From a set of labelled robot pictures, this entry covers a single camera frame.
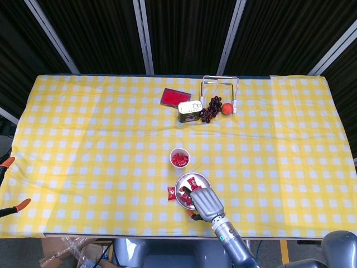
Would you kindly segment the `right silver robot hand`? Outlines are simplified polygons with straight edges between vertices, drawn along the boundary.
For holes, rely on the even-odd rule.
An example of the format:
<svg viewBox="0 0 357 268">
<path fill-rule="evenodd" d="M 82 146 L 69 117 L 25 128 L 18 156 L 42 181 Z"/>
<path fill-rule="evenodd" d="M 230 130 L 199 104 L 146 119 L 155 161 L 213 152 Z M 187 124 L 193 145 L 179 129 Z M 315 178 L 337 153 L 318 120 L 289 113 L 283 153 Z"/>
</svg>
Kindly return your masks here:
<svg viewBox="0 0 357 268">
<path fill-rule="evenodd" d="M 198 212 L 196 214 L 191 210 L 187 211 L 192 220 L 215 223 L 225 217 L 224 207 L 211 187 L 196 188 L 195 191 L 191 191 L 183 186 L 181 190 L 191 198 L 195 210 Z"/>
</svg>

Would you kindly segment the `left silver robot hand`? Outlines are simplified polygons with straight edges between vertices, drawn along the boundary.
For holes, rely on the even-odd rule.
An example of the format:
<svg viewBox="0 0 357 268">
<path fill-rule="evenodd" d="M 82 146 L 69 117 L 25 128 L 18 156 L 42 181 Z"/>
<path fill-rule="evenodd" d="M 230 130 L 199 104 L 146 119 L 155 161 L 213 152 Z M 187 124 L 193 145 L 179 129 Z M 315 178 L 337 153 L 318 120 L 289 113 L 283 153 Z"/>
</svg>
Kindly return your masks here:
<svg viewBox="0 0 357 268">
<path fill-rule="evenodd" d="M 5 175 L 6 171 L 13 164 L 14 161 L 15 161 L 15 157 L 9 157 L 7 160 L 5 160 L 1 164 L 1 168 L 0 168 L 0 170 L 1 170 L 1 184 L 3 182 L 4 175 Z M 0 210 L 0 217 L 5 217 L 5 216 L 8 216 L 10 214 L 18 213 L 21 210 L 23 210 L 24 208 L 26 208 L 29 205 L 30 202 L 31 202 L 31 198 L 27 198 L 24 201 L 22 201 L 19 205 L 16 205 L 14 207 L 8 207 L 8 208 L 1 209 Z"/>
</svg>

